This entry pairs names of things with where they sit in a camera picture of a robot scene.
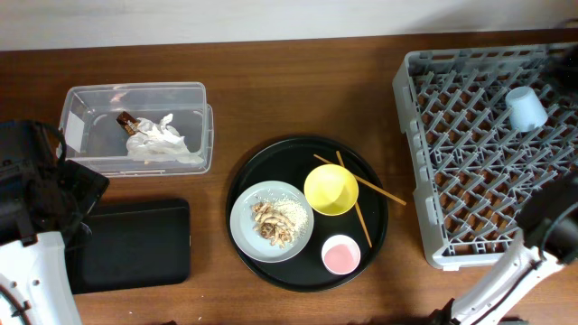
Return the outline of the light blue cup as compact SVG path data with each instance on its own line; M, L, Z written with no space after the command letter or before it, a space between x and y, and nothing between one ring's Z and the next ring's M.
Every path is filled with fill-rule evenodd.
M543 126L548 115L531 87L518 87L506 95L507 108L511 109L509 122L514 129L522 133L530 132Z

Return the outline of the white napkin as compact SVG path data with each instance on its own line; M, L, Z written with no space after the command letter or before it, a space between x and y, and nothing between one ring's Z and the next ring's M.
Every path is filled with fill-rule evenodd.
M139 132L126 141L127 156L145 162L171 162L201 164L204 159L192 153L185 137L171 126L173 114L164 116L159 123L138 117Z

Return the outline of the gold snack wrapper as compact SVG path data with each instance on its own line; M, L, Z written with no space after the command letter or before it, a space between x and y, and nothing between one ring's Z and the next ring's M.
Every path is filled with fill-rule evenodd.
M135 135L139 132L139 121L128 114L126 111L121 112L117 116L116 121L129 135Z

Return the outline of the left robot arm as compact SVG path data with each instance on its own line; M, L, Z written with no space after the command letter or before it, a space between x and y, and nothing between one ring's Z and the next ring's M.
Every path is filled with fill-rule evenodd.
M68 242L100 201L106 176L55 153L64 135L23 120L1 124L1 322L79 324L65 262Z

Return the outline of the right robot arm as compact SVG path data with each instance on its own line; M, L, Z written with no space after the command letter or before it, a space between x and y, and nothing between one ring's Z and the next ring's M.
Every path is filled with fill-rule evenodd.
M498 324L577 258L577 48L409 53L394 81L428 263L488 266L431 324Z

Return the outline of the grey dishwasher rack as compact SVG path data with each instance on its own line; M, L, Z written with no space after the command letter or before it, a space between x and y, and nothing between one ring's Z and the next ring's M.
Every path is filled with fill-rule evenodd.
M415 173L427 262L444 271L492 265L531 195L577 168L577 101L545 78L547 50L568 43L411 51L393 80ZM522 133L506 95L531 87L548 115Z

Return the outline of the wooden chopstick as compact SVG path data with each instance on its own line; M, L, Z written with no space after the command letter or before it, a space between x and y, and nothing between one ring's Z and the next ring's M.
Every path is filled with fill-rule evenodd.
M342 156L341 156L339 150L336 151L336 156L337 156L337 159L338 159L338 161L339 161L339 163L340 163L340 166L343 167L343 168L345 168L345 164L344 164L344 161L342 160ZM368 246L369 246L369 248L372 248L372 247L373 247L373 244L372 244L370 235L369 235L369 233L368 233L368 229L367 229L367 226L366 226L366 223L365 223L365 219L364 219L364 217L363 217L363 215L362 215L362 213L361 213L360 206L359 206L359 203L357 202L357 200L356 200L356 202L355 202L355 204L354 204L354 208L355 208L356 213L357 213L357 215L358 215L359 223L360 223L360 225L362 226L363 232L364 232L365 237L366 237L366 239L367 239Z
M315 157L315 158L317 158L318 160L320 160L320 161L322 161L322 162L324 162L324 163L327 163L327 164L335 164L334 162L330 162L330 161L326 160L325 158L322 158L322 157L321 157L320 155L318 155L318 154L314 154L313 157ZM353 176L354 176L354 178L355 178L358 182L360 182L360 183L362 183L362 184L370 187L372 190L375 190L375 191L377 191L378 193L380 193L380 194L388 197L389 199L391 199L391 200L393 200L393 201L395 201L395 202L397 202L397 203L399 203L399 204L401 204L401 205L403 205L403 206L406 206L406 204L407 204L406 201L399 199L398 197L394 196L393 194L391 194L391 193L389 193L389 192L381 189L381 188L378 187L377 185L374 185L373 183L371 183L371 182L369 182L369 181L367 181L367 180L359 177L359 176L356 175L356 174L353 174Z

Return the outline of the yellow bowl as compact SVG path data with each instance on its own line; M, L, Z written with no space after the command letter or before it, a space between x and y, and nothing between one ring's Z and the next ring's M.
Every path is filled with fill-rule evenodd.
M309 205L325 216L339 216L353 208L359 197L359 185L354 175L336 164L314 168L303 185Z

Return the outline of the pink cup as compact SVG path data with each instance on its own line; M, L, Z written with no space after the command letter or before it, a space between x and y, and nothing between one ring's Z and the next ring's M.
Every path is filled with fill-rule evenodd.
M329 237L322 245L321 256L325 268L336 275L352 273L361 260L359 245L345 235Z

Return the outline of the round black serving tray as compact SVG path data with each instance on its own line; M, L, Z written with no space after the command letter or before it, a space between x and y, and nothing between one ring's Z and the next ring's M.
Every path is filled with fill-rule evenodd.
M370 183L380 186L381 181L371 166L348 146L319 136L296 136L283 139L256 153L241 164L231 182L226 204L227 231L232 231L233 206L241 193L262 181L283 181L303 189L306 176L322 165L315 156L335 163L340 152L345 167ZM337 217L323 216L314 212L312 238L295 257L280 263L259 262L234 245L240 259L256 275L265 281L295 292L312 293L341 286L361 274L376 258L387 233L387 198L371 188L359 188L358 203L371 239L359 223L354 209ZM346 235L359 245L360 264L350 274L331 274L322 263L322 245L331 236Z

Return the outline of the food scraps and rice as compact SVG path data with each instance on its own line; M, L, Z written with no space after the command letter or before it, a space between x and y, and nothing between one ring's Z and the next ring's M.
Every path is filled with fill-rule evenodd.
M259 201L251 207L253 230L271 246L293 246L312 225L312 219L296 200Z

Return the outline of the grey plate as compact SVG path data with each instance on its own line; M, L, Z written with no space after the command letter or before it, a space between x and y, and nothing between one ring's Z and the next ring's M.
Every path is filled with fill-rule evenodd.
M312 225L293 246L281 249L271 246L253 230L251 207L259 201L284 199L296 200L304 205L312 219ZM304 195L294 186L281 181L263 181L244 190L234 201L229 220L231 235L238 248L249 257L269 264L284 262L300 253L312 235L313 225L313 211Z

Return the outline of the black rectangular tray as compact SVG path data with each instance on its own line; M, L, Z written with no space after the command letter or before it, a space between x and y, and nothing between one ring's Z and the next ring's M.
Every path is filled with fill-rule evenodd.
M182 283L191 273L189 203L95 207L67 245L65 261L74 294Z

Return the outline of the clear plastic bin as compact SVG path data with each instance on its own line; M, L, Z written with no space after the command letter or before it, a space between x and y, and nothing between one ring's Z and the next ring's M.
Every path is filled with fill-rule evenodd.
M130 156L129 134L117 122L123 113L169 126L183 137L189 152ZM212 107L200 82L152 82L78 86L64 101L59 129L66 157L109 178L193 175L211 166L214 124Z

